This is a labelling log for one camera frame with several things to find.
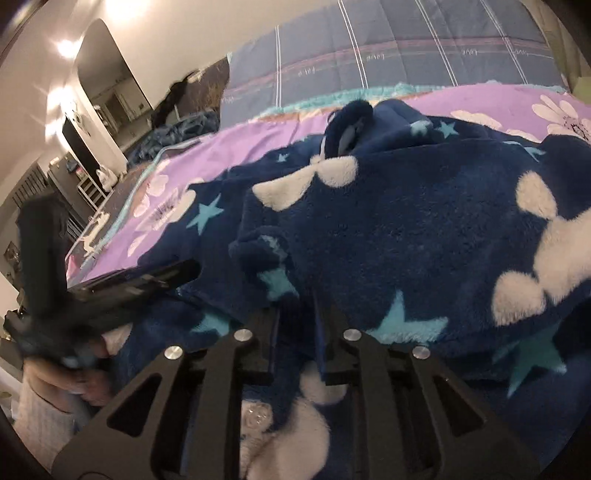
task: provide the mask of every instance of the silver screw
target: silver screw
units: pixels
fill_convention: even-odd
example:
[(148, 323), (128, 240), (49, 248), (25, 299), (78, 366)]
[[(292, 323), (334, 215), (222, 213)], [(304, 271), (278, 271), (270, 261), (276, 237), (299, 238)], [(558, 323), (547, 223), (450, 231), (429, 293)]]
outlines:
[(357, 328), (348, 328), (343, 332), (343, 338), (349, 342), (356, 342), (361, 338), (361, 332)]
[(431, 351), (423, 345), (417, 345), (413, 348), (413, 357), (419, 360), (426, 360), (431, 356)]
[(241, 328), (234, 332), (234, 338), (239, 342), (247, 342), (252, 338), (252, 332), (248, 328)]
[(169, 360), (178, 360), (183, 356), (183, 349), (180, 348), (178, 345), (169, 346), (164, 351), (164, 356)]

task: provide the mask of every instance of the bed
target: bed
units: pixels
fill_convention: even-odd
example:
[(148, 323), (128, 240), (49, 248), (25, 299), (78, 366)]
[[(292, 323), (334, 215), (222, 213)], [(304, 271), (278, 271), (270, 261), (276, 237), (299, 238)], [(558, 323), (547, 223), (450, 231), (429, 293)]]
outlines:
[[(67, 257), (70, 285), (136, 265), (193, 202), (189, 185), (231, 179), (269, 151), (305, 144), (356, 98), (372, 104), (401, 98), (425, 115), (513, 135), (509, 143), (539, 143), (552, 133), (591, 141), (589, 107), (563, 95), (569, 83), (517, 1), (338, 2), (278, 26), (228, 61), (222, 130), (165, 148), (128, 176)], [(445, 138), (454, 135), (452, 124), (439, 128)], [(528, 148), (533, 161), (543, 155)], [(285, 161), (281, 155), (279, 163)], [(217, 214), (216, 204), (206, 206)], [(487, 388), (482, 392), (493, 401)], [(507, 398), (494, 401), (509, 404)], [(505, 419), (517, 424), (529, 413), (518, 412)], [(580, 421), (580, 410), (576, 417)], [(537, 438), (535, 430), (519, 432), (547, 465), (573, 430), (562, 425), (557, 441)]]

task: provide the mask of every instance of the folded blanket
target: folded blanket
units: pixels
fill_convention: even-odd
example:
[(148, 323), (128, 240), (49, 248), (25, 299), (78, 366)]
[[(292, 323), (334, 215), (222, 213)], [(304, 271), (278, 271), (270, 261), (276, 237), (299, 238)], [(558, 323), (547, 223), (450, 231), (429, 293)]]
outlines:
[[(269, 448), (316, 467), (271, 476), (350, 478), (348, 396), (309, 388), (319, 382), (310, 298), (321, 290), (352, 326), (386, 344), (428, 344), (475, 380), (545, 465), (591, 404), (589, 327), (571, 314), (589, 296), (590, 153), (573, 136), (537, 144), (398, 100), (353, 102), (324, 136), (179, 192), (190, 201), (139, 263), (196, 258), (203, 271), (144, 306), (119, 380), (168, 345), (211, 345), (275, 303), (276, 381), (244, 397), (272, 410)], [(294, 435), (313, 451), (286, 453)]]

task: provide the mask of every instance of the white stripe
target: white stripe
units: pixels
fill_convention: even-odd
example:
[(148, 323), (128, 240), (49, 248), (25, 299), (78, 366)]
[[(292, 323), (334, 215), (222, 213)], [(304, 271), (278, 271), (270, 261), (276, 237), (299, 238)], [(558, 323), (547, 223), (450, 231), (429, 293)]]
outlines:
[(421, 0), (414, 0), (414, 2), (417, 4), (418, 9), (420, 10), (421, 15), (423, 16), (423, 19), (425, 20), (425, 23), (427, 24), (429, 32), (431, 32), (431, 36), (433, 37), (433, 40), (435, 41), (435, 45), (437, 46), (437, 49), (439, 50), (439, 54), (441, 55), (441, 59), (443, 60), (443, 64), (445, 65), (445, 68), (447, 70), (447, 74), (449, 75), (449, 78), (452, 81), (452, 85), (457, 86), (456, 75), (453, 73), (452, 65), (449, 63), (449, 59), (447, 58), (447, 55), (445, 54), (445, 51), (443, 50), (443, 46), (441, 44), (441, 41), (439, 40), (439, 36), (437, 35), (437, 32), (435, 31), (435, 27), (433, 26), (433, 24), (431, 23), (431, 20), (429, 19), (429, 16), (427, 15), (427, 11), (423, 7)]
[(521, 68), (521, 65), (519, 64), (519, 60), (517, 60), (517, 55), (515, 54), (515, 50), (513, 49), (513, 45), (511, 45), (511, 42), (507, 38), (507, 35), (505, 34), (505, 31), (503, 30), (501, 23), (497, 19), (495, 13), (492, 11), (492, 8), (486, 3), (486, 0), (480, 0), (480, 3), (484, 7), (484, 10), (486, 10), (486, 13), (488, 14), (489, 18), (495, 24), (495, 28), (496, 28), (497, 32), (499, 32), (499, 35), (503, 39), (503, 42), (505, 43), (505, 47), (507, 47), (507, 50), (509, 51), (509, 55), (513, 59), (513, 63), (515, 63), (515, 66), (517, 67), (517, 71), (519, 72), (519, 75), (521, 76), (521, 80), (523, 80), (523, 83), (527, 83), (527, 79), (525, 78), (525, 72)]
[(277, 27), (275, 27), (275, 106), (279, 106), (279, 42), (277, 41)]
[(363, 65), (363, 58), (361, 57), (361, 52), (359, 51), (359, 44), (357, 43), (357, 38), (355, 38), (355, 32), (353, 31), (353, 24), (351, 23), (351, 20), (349, 19), (349, 14), (347, 13), (347, 9), (345, 7), (345, 4), (343, 2), (341, 2), (341, 5), (343, 6), (343, 12), (345, 13), (346, 22), (349, 24), (349, 28), (351, 29), (351, 35), (353, 35), (353, 41), (355, 42), (355, 48), (357, 49), (357, 55), (359, 55), (359, 62), (361, 64), (361, 70), (363, 71), (362, 83), (363, 83), (363, 80), (365, 80), (365, 88), (369, 88), (368, 78), (367, 78), (367, 75), (365, 74), (365, 66)]
[(351, 31), (349, 30), (349, 24), (347, 23), (347, 19), (345, 17), (345, 12), (343, 11), (343, 7), (342, 7), (341, 3), (342, 2), (339, 0), (340, 12), (343, 15), (343, 22), (345, 22), (345, 27), (347, 28), (347, 33), (349, 34), (349, 38), (351, 40), (351, 47), (353, 48), (353, 53), (355, 55), (355, 61), (357, 62), (357, 68), (359, 69), (359, 78), (361, 79), (361, 88), (363, 88), (364, 87), (363, 73), (361, 72), (361, 65), (359, 64), (359, 58), (357, 57), (357, 50), (355, 50), (355, 44), (353, 43), (353, 37), (351, 36)]
[(283, 93), (283, 75), (282, 75), (282, 63), (281, 63), (281, 37), (279, 35), (279, 26), (277, 26), (277, 54), (279, 56), (279, 104), (281, 106), (281, 94)]

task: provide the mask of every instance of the teal star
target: teal star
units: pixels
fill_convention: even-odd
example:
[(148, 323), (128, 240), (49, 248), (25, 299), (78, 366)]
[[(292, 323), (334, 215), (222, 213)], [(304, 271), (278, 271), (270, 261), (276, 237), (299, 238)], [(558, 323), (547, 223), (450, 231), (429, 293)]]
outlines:
[(279, 300), (286, 293), (293, 293), (296, 297), (300, 296), (289, 278), (287, 278), (284, 266), (260, 272), (257, 277), (267, 284), (267, 299), (270, 301)]
[(418, 136), (419, 134), (424, 137), (427, 135), (427, 130), (430, 126), (432, 126), (430, 120), (418, 120), (410, 124), (410, 134), (414, 137)]
[(441, 125), (439, 125), (439, 127), (437, 127), (435, 130), (439, 130), (443, 134), (443, 138), (447, 138), (450, 135), (459, 135), (459, 133), (456, 132), (456, 129), (454, 128), (456, 126), (455, 122), (447, 124), (441, 121), (440, 123)]
[(274, 238), (269, 235), (261, 235), (261, 240), (264, 240), (268, 243), (269, 247), (273, 250), (273, 253), (279, 257), (279, 262), (283, 262), (287, 258), (287, 254), (281, 248), (279, 241), (277, 238)]
[(222, 194), (220, 193), (216, 197), (216, 199), (212, 203), (210, 203), (209, 205), (204, 205), (204, 204), (200, 203), (199, 204), (199, 215), (197, 215), (193, 220), (191, 220), (189, 222), (189, 224), (187, 225), (187, 228), (191, 228), (193, 225), (197, 224), (197, 230), (199, 232), (199, 235), (201, 235), (203, 233), (203, 229), (205, 228), (205, 225), (207, 224), (207, 221), (210, 218), (213, 218), (223, 212), (223, 208), (217, 207), (217, 203), (219, 202), (221, 196), (222, 196)]
[(204, 310), (203, 320), (191, 329), (191, 333), (204, 333), (211, 330), (215, 330), (220, 337), (223, 337), (230, 331), (230, 321), (211, 310)]
[(437, 340), (447, 322), (447, 317), (407, 320), (404, 313), (404, 296), (402, 291), (397, 290), (394, 302), (380, 326), (368, 330), (367, 333), (385, 345), (408, 342), (427, 343)]
[(504, 144), (507, 144), (507, 145), (519, 145), (527, 153), (530, 154), (530, 157), (531, 158), (533, 158), (538, 163), (540, 163), (540, 161), (535, 157), (535, 155), (546, 155), (546, 152), (543, 151), (543, 150), (540, 150), (539, 148), (535, 148), (535, 147), (524, 147), (523, 145), (521, 145), (519, 142), (516, 142), (516, 141), (507, 141), (507, 142), (503, 142), (503, 143)]
[(561, 375), (566, 373), (566, 365), (552, 341), (559, 328), (560, 322), (541, 330), (525, 340), (505, 345), (495, 352), (492, 357), (494, 364), (505, 358), (513, 350), (517, 350), (515, 366), (509, 379), (507, 398), (510, 398), (515, 393), (534, 367), (542, 367)]

